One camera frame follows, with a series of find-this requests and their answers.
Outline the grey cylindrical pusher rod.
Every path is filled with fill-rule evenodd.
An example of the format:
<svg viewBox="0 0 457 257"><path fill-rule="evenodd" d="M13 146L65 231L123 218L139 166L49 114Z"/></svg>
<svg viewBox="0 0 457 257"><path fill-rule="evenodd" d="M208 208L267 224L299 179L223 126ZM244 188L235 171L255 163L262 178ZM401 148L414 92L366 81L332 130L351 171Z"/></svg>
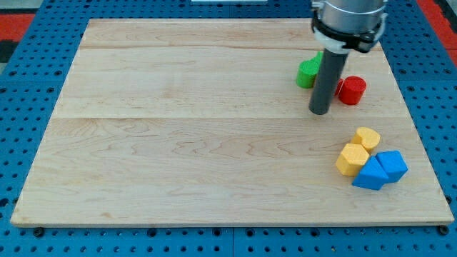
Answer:
<svg viewBox="0 0 457 257"><path fill-rule="evenodd" d="M312 113L328 113L347 58L348 53L337 54L328 49L324 50L308 105Z"/></svg>

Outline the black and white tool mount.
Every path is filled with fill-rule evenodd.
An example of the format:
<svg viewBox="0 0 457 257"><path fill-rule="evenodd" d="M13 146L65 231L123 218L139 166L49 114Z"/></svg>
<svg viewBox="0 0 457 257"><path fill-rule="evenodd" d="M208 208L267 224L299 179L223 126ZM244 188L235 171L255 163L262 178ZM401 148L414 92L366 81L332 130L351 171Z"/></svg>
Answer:
<svg viewBox="0 0 457 257"><path fill-rule="evenodd" d="M315 39L335 54L348 54L350 50L368 53L382 37L387 13L337 13L324 16L314 12L311 29Z"/></svg>

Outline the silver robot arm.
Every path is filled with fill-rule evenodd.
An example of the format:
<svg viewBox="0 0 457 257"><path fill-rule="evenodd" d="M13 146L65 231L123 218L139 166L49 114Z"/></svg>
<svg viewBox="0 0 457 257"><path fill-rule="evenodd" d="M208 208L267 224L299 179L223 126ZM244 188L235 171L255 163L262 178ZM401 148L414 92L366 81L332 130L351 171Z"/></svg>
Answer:
<svg viewBox="0 0 457 257"><path fill-rule="evenodd" d="M386 27L386 0L316 0L311 28L323 55L308 108L328 113L338 80L351 51L368 53Z"/></svg>

